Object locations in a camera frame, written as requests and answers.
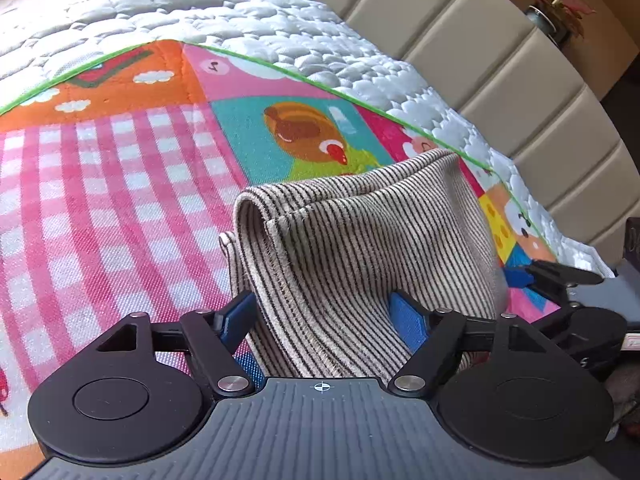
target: white quilted mattress pad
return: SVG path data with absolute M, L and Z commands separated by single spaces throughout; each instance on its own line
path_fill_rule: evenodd
M 216 46 L 301 73 L 423 128 L 493 168 L 564 264 L 613 273 L 565 238 L 496 152 L 407 62 L 309 0 L 31 0 L 0 15 L 0 108 L 93 59 L 154 40 Z

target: silver bolt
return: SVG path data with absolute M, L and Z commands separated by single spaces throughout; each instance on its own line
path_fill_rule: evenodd
M 239 392 L 248 385 L 249 381 L 238 375 L 228 375 L 218 381 L 218 387 L 224 392 Z
M 417 392 L 421 388 L 424 388 L 426 383 L 422 377 L 418 377 L 417 375 L 401 375 L 394 381 L 394 384 L 398 390 Z

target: ridged gray surface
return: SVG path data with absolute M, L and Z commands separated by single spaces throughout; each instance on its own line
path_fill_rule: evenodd
M 594 460 L 526 469 L 456 443 L 421 400 L 375 380 L 269 379 L 258 394 L 223 400 L 202 430 L 137 465 L 47 462 L 33 480 L 613 480 Z

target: beige upholstered headboard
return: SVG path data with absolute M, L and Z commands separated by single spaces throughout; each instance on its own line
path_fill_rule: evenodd
M 319 0 L 411 62 L 511 157 L 563 234 L 614 265 L 640 175 L 596 97 L 509 0 Z

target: folded fabric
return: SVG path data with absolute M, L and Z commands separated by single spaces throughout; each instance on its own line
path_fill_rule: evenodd
M 269 375 L 377 376 L 410 353 L 387 303 L 493 318 L 508 290 L 458 156 L 433 150 L 369 173 L 249 187 L 221 235 L 234 291 L 250 286 L 250 334 Z

